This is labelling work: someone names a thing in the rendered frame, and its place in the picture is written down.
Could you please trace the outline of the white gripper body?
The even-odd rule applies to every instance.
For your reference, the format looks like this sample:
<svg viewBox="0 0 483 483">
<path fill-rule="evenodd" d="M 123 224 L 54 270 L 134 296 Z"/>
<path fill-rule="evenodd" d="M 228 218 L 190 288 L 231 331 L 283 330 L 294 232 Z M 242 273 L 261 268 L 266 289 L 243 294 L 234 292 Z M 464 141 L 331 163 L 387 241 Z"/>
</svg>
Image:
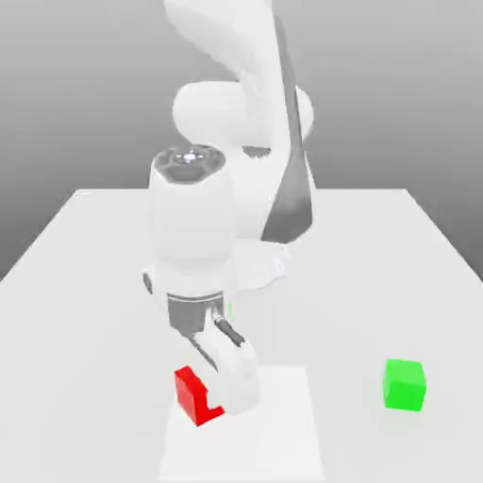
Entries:
<svg viewBox="0 0 483 483">
<path fill-rule="evenodd" d="M 191 337 L 193 371 L 208 390 L 208 406 L 240 415 L 258 404 L 259 378 L 255 351 L 229 323 L 207 325 Z"/>
</svg>

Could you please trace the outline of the small red cube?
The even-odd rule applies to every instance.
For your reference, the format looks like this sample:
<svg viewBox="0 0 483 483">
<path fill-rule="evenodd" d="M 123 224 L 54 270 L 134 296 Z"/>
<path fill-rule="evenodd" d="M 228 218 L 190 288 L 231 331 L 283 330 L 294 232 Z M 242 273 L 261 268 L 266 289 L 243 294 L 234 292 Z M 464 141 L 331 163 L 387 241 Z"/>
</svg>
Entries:
<svg viewBox="0 0 483 483">
<path fill-rule="evenodd" d="M 177 403 L 196 426 L 225 414 L 222 406 L 208 405 L 208 389 L 188 365 L 175 371 Z"/>
</svg>

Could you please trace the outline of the small green cube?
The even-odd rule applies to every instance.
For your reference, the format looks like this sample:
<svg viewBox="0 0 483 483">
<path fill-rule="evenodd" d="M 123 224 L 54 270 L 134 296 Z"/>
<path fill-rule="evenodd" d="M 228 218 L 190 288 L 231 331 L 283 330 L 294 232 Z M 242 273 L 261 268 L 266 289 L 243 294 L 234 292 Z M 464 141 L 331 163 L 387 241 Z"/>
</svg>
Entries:
<svg viewBox="0 0 483 483">
<path fill-rule="evenodd" d="M 382 393 L 385 408 L 420 412 L 426 395 L 424 366 L 419 361 L 388 358 Z"/>
</svg>

